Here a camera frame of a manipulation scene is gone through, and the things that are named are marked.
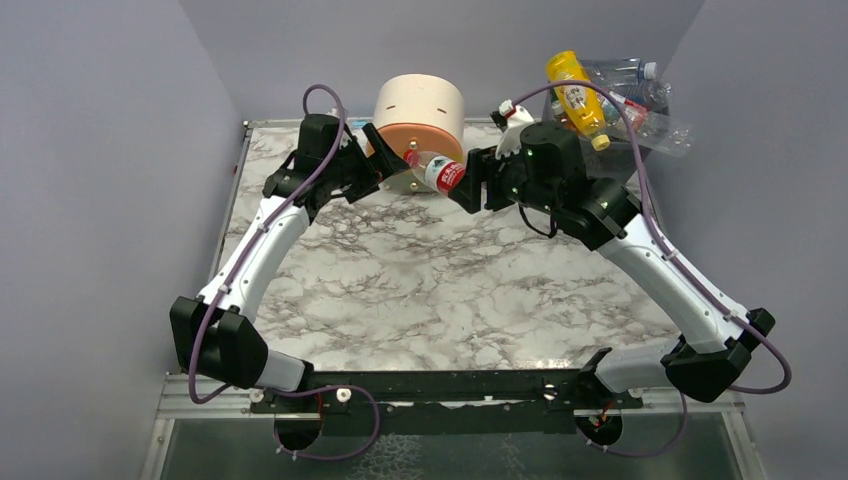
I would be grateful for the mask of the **red cap bottle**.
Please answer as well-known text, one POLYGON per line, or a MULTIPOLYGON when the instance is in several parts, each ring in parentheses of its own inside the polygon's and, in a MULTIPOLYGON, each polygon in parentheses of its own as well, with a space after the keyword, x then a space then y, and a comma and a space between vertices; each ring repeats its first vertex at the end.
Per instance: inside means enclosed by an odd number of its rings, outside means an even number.
POLYGON ((620 94, 612 91, 609 91, 609 94, 614 99, 614 102, 611 102, 600 93, 597 94, 604 115, 605 126, 611 130, 627 132, 627 127, 624 123, 624 118, 627 118, 633 130, 638 131, 644 124, 650 111, 641 104, 634 103, 620 94))
POLYGON ((438 152, 408 150, 403 160, 420 184, 445 196, 458 186, 466 173, 463 163, 438 152))

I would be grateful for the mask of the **clear bottle purple label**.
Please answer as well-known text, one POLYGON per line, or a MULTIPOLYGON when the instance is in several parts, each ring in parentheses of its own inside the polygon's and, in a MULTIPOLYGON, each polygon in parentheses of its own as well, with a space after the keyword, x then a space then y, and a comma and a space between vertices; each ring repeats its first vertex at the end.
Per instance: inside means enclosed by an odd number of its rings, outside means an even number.
POLYGON ((646 109, 662 110, 670 105, 673 90, 664 79, 644 80, 630 90, 627 98, 646 109))

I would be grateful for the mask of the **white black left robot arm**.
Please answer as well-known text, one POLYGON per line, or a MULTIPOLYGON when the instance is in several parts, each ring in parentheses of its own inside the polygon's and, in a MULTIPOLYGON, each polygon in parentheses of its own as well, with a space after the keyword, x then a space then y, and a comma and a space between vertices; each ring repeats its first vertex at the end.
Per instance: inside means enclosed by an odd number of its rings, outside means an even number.
POLYGON ((354 203, 408 166, 367 123, 362 147, 339 118, 308 114, 298 143, 265 181, 257 212, 230 258, 193 297, 178 297, 169 318, 178 360, 227 387, 304 389, 314 367, 272 350, 256 329, 259 306, 289 250, 335 193, 354 203))

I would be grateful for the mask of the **clear bottle white blue cap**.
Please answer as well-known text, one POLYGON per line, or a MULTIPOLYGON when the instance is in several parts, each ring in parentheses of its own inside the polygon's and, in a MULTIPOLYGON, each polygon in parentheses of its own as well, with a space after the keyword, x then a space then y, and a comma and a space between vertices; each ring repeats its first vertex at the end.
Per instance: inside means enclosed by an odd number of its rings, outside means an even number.
POLYGON ((655 152, 683 157, 695 143, 691 125, 668 115, 628 109, 625 118, 630 121, 637 143, 655 152))

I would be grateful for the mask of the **yellow juice bottle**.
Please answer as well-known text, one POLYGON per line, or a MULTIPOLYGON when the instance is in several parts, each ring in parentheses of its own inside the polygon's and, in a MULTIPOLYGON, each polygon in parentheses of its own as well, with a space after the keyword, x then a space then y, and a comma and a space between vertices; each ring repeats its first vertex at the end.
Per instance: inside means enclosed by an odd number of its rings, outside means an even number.
MULTIPOLYGON (((546 65, 546 74, 551 83, 564 80, 589 81, 574 51, 554 55, 546 65)), ((590 141, 595 151, 606 150, 610 139, 603 132, 606 121, 595 91, 571 84, 557 86, 554 91, 576 130, 590 141)))

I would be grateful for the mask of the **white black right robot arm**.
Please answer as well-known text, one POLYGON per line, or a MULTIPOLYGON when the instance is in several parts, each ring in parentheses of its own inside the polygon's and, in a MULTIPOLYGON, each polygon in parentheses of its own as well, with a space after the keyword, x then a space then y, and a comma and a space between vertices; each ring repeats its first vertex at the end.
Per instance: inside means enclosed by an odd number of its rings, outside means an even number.
POLYGON ((774 316, 708 281, 624 184, 589 175, 572 131, 531 122, 502 140, 468 153, 451 198, 471 213, 516 205, 547 214, 556 231, 627 274, 679 329, 664 344, 600 351, 581 369, 580 386, 596 397, 672 387, 706 403, 737 390, 756 349, 769 346, 774 316))

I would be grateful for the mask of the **clear bottle blue label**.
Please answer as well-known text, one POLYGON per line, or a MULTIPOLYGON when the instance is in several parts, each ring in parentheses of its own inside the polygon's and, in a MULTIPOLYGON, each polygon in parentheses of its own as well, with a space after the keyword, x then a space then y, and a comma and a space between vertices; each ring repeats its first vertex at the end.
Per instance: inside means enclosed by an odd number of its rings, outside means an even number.
POLYGON ((582 60, 581 65, 589 79, 606 89, 633 89, 646 81, 659 78, 656 62, 646 62, 641 58, 582 60))

